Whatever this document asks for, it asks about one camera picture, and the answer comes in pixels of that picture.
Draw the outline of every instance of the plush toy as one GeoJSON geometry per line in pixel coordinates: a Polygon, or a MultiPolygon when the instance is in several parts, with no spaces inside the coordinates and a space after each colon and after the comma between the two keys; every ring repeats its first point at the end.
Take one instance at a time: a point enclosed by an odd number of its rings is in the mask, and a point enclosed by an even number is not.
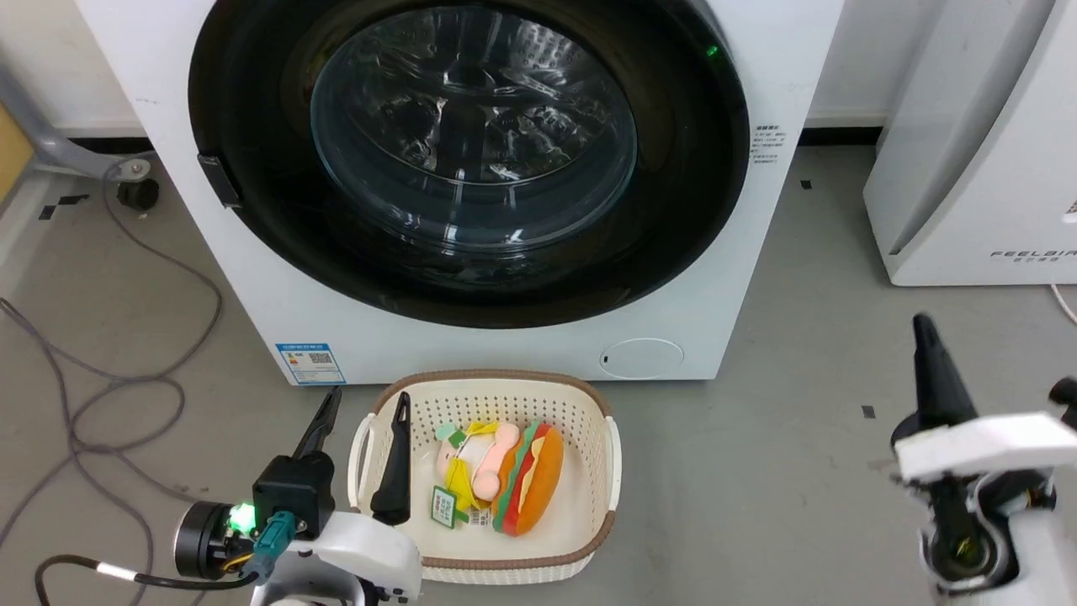
{"type": "Polygon", "coordinates": [[[554,498],[561,478],[564,441],[551,425],[532,424],[504,457],[501,494],[494,499],[493,529],[518,537],[534,527],[554,498]]]}
{"type": "Polygon", "coordinates": [[[451,423],[437,429],[442,448],[436,470],[445,488],[457,496],[457,510],[486,509],[501,491],[502,460],[520,439],[520,428],[510,423],[472,423],[460,432],[451,423]]]}

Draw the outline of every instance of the warning label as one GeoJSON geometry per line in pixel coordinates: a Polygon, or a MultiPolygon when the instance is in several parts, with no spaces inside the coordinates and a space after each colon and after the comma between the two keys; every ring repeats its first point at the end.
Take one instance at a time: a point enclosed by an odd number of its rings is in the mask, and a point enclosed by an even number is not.
{"type": "Polygon", "coordinates": [[[278,343],[277,351],[299,385],[345,383],[340,367],[325,343],[278,343]]]}
{"type": "Polygon", "coordinates": [[[752,132],[752,164],[778,164],[778,151],[785,146],[788,133],[777,124],[756,126],[752,132]]]}

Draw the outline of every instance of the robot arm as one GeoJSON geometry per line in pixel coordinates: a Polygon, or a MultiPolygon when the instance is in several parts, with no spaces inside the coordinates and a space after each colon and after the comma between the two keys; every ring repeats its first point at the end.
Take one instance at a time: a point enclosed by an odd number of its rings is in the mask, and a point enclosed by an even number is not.
{"type": "MultiPolygon", "coordinates": [[[[898,482],[933,515],[920,551],[938,603],[1077,606],[1077,549],[1052,480],[1077,463],[1077,434],[1046,413],[979,418],[934,323],[918,315],[913,327],[918,409],[891,443],[898,482]]],[[[1052,399],[1071,404],[1062,392],[1052,399]]]]}
{"type": "Polygon", "coordinates": [[[334,389],[292,456],[275,457],[253,487],[253,505],[198,503],[176,536],[184,576],[257,574],[252,606],[367,606],[419,598],[422,559],[393,525],[410,516],[410,399],[402,394],[393,445],[372,516],[334,511],[333,462],[321,451],[341,397],[334,389]]]}

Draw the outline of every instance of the gray floor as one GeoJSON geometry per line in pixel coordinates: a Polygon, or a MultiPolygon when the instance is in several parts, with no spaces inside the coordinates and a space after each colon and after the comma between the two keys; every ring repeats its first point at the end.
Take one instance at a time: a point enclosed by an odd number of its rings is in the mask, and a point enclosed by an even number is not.
{"type": "MultiPolygon", "coordinates": [[[[800,151],[716,381],[600,386],[620,426],[625,483],[614,533],[583,574],[523,589],[426,583],[422,603],[928,604],[913,547],[923,512],[886,480],[890,432],[913,407],[912,314],[935,315],[983,412],[1046,408],[1052,383],[1077,372],[1077,327],[1046,287],[889,285],[859,199],[871,158],[867,147],[800,151]],[[875,407],[877,419],[865,419],[862,406],[875,407]]],[[[53,221],[13,295],[45,335],[124,374],[162,367],[186,348],[211,308],[196,282],[123,240],[94,201],[60,207],[53,221]]],[[[130,224],[224,283],[174,194],[130,224]]],[[[69,365],[64,371],[76,403],[103,385],[69,365]]],[[[179,490],[220,501],[249,495],[269,459],[292,448],[321,397],[284,383],[230,292],[220,329],[176,379],[187,390],[184,417],[131,457],[179,490]]],[[[3,320],[0,385],[6,516],[61,460],[64,431],[40,352],[3,320]]],[[[377,392],[348,390],[327,443],[338,461],[377,392]]],[[[122,441],[156,427],[174,406],[167,387],[137,387],[87,415],[83,432],[122,441]]],[[[146,513],[157,539],[154,569],[174,573],[170,542],[185,506],[114,460],[90,457],[87,466],[146,513]]],[[[338,473],[338,502],[344,487],[338,473]]],[[[1071,526],[1075,487],[1066,475],[1061,492],[1071,526]]],[[[0,551],[2,601],[33,603],[33,567],[53,553],[139,567],[144,549],[138,526],[68,469],[0,551]]],[[[48,581],[58,605],[122,604],[132,593],[78,569],[56,569],[48,581]]],[[[144,603],[191,597],[151,590],[144,603]]],[[[247,598],[211,594],[204,604],[247,598]]]]}

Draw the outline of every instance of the green tag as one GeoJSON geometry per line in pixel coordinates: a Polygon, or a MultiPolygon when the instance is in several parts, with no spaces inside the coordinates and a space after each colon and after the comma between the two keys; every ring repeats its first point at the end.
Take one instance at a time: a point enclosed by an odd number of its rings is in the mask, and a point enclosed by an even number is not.
{"type": "Polygon", "coordinates": [[[457,495],[440,487],[434,487],[434,495],[430,499],[430,517],[444,526],[453,527],[457,523],[457,495]]]}
{"type": "Polygon", "coordinates": [[[434,433],[434,437],[440,441],[448,440],[452,445],[453,449],[459,450],[460,446],[467,440],[467,435],[463,432],[457,429],[457,426],[451,423],[446,423],[445,425],[437,428],[434,433]]]}

